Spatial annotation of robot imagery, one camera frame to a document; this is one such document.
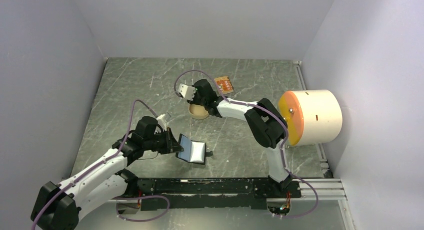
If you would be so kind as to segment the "black card holder wallet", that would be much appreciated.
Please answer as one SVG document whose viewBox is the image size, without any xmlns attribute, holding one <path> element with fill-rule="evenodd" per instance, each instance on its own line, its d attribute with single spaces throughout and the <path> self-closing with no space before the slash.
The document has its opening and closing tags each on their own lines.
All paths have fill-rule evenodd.
<svg viewBox="0 0 424 230">
<path fill-rule="evenodd" d="M 205 165 L 206 158 L 213 156 L 213 151 L 207 151 L 205 142 L 194 141 L 180 134 L 178 143 L 182 146 L 183 151 L 176 153 L 175 156 L 187 163 Z"/>
</svg>

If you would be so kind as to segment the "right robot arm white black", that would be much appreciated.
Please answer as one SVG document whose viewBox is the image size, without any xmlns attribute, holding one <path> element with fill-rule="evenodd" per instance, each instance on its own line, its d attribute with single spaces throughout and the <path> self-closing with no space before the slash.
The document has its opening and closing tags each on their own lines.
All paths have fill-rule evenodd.
<svg viewBox="0 0 424 230">
<path fill-rule="evenodd" d="M 282 197 L 289 190 L 292 177 L 285 158 L 285 142 L 288 138 L 288 125 L 270 100 L 237 101 L 226 96 L 218 96 L 206 79 L 192 85 L 194 94 L 187 100 L 200 105 L 209 115 L 219 118 L 234 118 L 247 122 L 253 138 L 265 148 L 269 167 L 270 192 Z"/>
</svg>

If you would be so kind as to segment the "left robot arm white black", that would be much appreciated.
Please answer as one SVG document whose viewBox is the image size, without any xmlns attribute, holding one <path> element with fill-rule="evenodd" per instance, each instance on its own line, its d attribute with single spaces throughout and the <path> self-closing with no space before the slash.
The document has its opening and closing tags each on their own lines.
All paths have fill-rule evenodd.
<svg viewBox="0 0 424 230">
<path fill-rule="evenodd" d="M 30 219 L 32 229 L 73 230 L 87 214 L 118 197 L 138 193 L 138 177 L 127 169 L 145 151 L 171 154 L 183 151 L 166 121 L 167 114 L 144 116 L 96 162 L 58 184 L 44 184 Z"/>
</svg>

